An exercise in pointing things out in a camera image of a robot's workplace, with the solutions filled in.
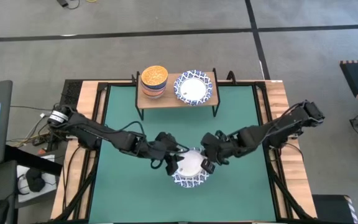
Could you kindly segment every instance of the blue patterned plate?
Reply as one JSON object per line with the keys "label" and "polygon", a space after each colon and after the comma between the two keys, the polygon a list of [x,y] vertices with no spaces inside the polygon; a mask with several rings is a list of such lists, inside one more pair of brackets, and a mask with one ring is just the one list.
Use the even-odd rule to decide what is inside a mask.
{"label": "blue patterned plate", "polygon": [[178,162],[178,170],[172,175],[173,181],[185,188],[197,187],[209,177],[201,163],[204,157],[201,148],[191,147],[190,151],[180,154],[184,159]]}
{"label": "blue patterned plate", "polygon": [[173,84],[173,91],[179,100],[196,106],[207,102],[212,96],[212,82],[199,70],[183,72]]}

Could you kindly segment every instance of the wooden shelf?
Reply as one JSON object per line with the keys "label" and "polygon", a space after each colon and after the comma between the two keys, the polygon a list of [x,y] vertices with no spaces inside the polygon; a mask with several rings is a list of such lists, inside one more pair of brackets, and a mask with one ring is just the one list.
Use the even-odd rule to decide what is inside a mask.
{"label": "wooden shelf", "polygon": [[[216,88],[216,79],[213,72],[205,73],[212,82],[212,97],[205,103],[199,106],[216,106],[219,104],[218,89]],[[173,84],[175,80],[181,75],[181,73],[168,74],[167,87],[163,95],[158,99],[150,99],[143,93],[140,86],[140,76],[137,77],[137,107],[140,110],[152,109],[152,108],[179,108],[185,106],[191,106],[179,100],[173,92]]]}

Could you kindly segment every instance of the gray carpet floor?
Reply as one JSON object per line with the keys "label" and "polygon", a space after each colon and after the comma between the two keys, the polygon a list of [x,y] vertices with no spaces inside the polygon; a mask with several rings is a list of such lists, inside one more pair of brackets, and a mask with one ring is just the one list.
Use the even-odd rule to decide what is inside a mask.
{"label": "gray carpet floor", "polygon": [[[0,0],[0,37],[250,28],[240,0],[80,1],[68,10],[53,0]],[[358,1],[251,3],[258,27],[358,24]],[[358,135],[348,121],[358,100],[339,68],[340,60],[358,59],[358,29],[263,32],[260,39],[271,79],[284,80],[289,102],[315,101],[326,115],[300,138],[312,193],[349,195],[358,215]],[[13,105],[51,108],[65,79],[129,78],[155,64],[175,73],[215,67],[219,78],[232,70],[238,79],[263,79],[252,33],[0,42],[0,80],[14,82]],[[39,113],[13,108],[8,139],[25,136]],[[19,223],[48,220],[52,205],[53,195],[20,208]]]}

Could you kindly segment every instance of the stacked bowl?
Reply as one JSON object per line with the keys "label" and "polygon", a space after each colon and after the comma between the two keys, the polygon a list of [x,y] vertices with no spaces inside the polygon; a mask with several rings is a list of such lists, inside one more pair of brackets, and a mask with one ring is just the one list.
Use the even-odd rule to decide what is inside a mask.
{"label": "stacked bowl", "polygon": [[165,91],[168,71],[162,66],[151,66],[142,72],[141,80],[143,93],[149,98],[157,99],[160,98]]}

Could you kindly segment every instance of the green table surface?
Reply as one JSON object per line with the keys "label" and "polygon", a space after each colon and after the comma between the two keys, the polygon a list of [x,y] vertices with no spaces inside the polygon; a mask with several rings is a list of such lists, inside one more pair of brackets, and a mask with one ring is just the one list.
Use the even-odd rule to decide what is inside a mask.
{"label": "green table surface", "polygon": [[[145,110],[142,121],[147,139],[165,131],[190,147],[200,147],[207,132],[229,134],[258,124],[250,86],[219,87],[221,105],[214,118],[210,106]],[[119,129],[140,121],[135,87],[112,86],[106,113],[109,127]],[[135,124],[127,130],[138,131]],[[272,194],[261,147],[230,158],[229,166],[217,166],[198,187],[185,189],[165,172],[165,163],[150,168],[150,160],[120,153],[103,142],[91,205],[90,223],[103,222],[229,222],[275,221]]]}

